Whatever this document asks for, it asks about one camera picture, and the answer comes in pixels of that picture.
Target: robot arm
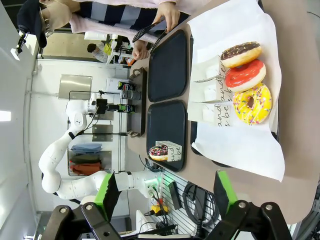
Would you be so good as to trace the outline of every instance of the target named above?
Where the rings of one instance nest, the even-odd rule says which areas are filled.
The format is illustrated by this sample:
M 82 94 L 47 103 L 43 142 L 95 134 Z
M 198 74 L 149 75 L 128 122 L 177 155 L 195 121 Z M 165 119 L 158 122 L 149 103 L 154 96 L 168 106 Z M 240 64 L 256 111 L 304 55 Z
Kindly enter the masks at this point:
M 70 100 L 66 106 L 66 114 L 70 120 L 70 128 L 64 135 L 50 144 L 39 160 L 39 168 L 43 173 L 42 188 L 47 193 L 57 193 L 62 199 L 82 198 L 98 191 L 107 173 L 98 171 L 90 176 L 64 181 L 56 171 L 56 167 L 65 155 L 71 141 L 77 134 L 87 127 L 87 115 L 98 110 L 97 97 L 91 95 L 91 99 Z M 138 189 L 146 198 L 150 198 L 150 193 L 155 187 L 158 189 L 158 175 L 153 172 L 122 172 L 115 175 L 116 184 L 119 191 Z

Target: beige tabletop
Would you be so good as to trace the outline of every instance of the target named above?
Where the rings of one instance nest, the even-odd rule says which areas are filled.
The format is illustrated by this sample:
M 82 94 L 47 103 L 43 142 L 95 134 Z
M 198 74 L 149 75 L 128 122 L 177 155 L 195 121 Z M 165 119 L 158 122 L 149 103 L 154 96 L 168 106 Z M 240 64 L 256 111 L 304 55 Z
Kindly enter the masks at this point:
M 192 17 L 212 9 L 226 0 L 213 0 Z M 282 85 L 279 97 L 279 142 L 284 160 L 282 183 L 236 168 L 225 168 L 237 193 L 249 195 L 260 206 L 277 203 L 288 224 L 301 221 L 311 210 L 320 173 L 320 62 L 315 35 L 302 0 L 263 0 L 264 10 L 276 27 Z M 190 35 L 189 25 L 178 26 Z M 134 69 L 145 67 L 149 60 L 141 60 Z M 180 99 L 187 108 L 189 81 Z M 147 98 L 146 108 L 150 106 Z M 140 138 L 128 137 L 128 146 L 147 158 L 146 134 Z M 215 172 L 222 169 L 211 160 L 194 154 L 190 146 L 190 122 L 187 127 L 185 167 L 181 177 L 209 191 L 213 191 Z

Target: black cap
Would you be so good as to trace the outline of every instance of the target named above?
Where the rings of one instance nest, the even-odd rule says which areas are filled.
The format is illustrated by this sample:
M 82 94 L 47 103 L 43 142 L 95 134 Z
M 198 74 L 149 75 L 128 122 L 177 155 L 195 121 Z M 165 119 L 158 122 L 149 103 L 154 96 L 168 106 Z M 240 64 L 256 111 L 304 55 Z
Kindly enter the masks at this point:
M 20 30 L 36 36 L 41 48 L 47 45 L 46 35 L 42 31 L 39 0 L 27 0 L 22 5 L 17 15 L 17 23 Z

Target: bolt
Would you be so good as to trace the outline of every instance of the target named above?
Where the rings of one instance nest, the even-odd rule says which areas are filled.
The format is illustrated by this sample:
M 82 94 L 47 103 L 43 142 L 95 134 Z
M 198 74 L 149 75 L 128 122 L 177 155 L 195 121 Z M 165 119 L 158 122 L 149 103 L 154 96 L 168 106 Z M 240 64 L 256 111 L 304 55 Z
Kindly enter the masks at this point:
M 246 207 L 246 204 L 245 204 L 244 202 L 240 202 L 240 203 L 239 203 L 239 207 L 242 208 L 242 209 L 244 209 L 244 208 Z
M 267 206 L 265 206 L 265 209 L 270 211 L 270 210 L 272 210 L 272 206 L 270 204 L 268 204 Z

